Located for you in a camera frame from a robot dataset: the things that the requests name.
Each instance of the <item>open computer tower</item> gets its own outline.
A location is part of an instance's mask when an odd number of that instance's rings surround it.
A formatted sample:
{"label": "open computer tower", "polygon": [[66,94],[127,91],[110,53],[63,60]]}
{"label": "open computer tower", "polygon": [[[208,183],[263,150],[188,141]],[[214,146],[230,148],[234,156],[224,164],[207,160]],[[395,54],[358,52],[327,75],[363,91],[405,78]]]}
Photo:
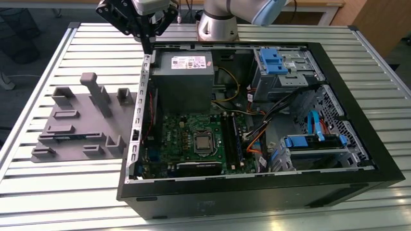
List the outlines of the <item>open computer tower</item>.
{"label": "open computer tower", "polygon": [[158,42],[118,199],[144,219],[332,206],[405,179],[319,43]]}

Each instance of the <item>ram slot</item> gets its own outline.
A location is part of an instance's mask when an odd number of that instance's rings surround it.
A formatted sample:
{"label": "ram slot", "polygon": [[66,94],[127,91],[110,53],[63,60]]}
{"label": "ram slot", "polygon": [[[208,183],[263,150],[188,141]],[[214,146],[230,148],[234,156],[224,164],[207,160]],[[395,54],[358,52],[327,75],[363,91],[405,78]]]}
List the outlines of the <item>ram slot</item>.
{"label": "ram slot", "polygon": [[220,121],[222,121],[227,168],[234,170],[240,165],[238,156],[238,140],[236,140],[236,129],[234,127],[235,125],[234,117],[231,115],[222,115]]}

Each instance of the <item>yellow wire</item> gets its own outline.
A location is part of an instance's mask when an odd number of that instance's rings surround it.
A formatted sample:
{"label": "yellow wire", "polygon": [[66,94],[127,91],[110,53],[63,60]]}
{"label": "yellow wire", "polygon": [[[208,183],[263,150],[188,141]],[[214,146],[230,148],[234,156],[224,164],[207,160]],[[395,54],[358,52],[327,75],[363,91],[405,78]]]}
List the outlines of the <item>yellow wire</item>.
{"label": "yellow wire", "polygon": [[224,67],[219,66],[218,68],[224,70],[228,73],[228,75],[231,76],[231,78],[234,79],[234,81],[236,82],[236,85],[238,85],[238,92],[232,97],[230,97],[228,99],[224,99],[224,100],[212,100],[212,102],[222,103],[222,102],[227,102],[227,101],[232,100],[234,98],[236,98],[236,96],[239,95],[239,92],[240,92],[240,84],[238,82],[238,79],[234,77],[232,73]]}

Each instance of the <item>trash bin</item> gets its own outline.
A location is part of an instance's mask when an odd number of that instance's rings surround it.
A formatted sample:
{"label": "trash bin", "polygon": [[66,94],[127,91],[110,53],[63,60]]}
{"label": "trash bin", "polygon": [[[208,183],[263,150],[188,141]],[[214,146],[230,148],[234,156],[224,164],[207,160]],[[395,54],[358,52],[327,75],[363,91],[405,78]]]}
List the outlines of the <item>trash bin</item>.
{"label": "trash bin", "polygon": [[38,24],[27,8],[0,8],[0,17],[23,39],[31,40],[40,35]]}
{"label": "trash bin", "polygon": [[22,39],[0,18],[0,50],[18,63],[34,62],[40,52],[31,40]]}

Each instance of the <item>cpu socket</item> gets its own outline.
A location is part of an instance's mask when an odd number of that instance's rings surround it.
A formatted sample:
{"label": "cpu socket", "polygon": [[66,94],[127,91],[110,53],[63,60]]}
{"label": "cpu socket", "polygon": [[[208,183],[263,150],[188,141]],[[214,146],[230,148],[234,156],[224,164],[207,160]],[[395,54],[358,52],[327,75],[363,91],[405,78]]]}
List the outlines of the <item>cpu socket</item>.
{"label": "cpu socket", "polygon": [[214,140],[211,131],[196,131],[194,133],[194,152],[204,157],[212,153]]}

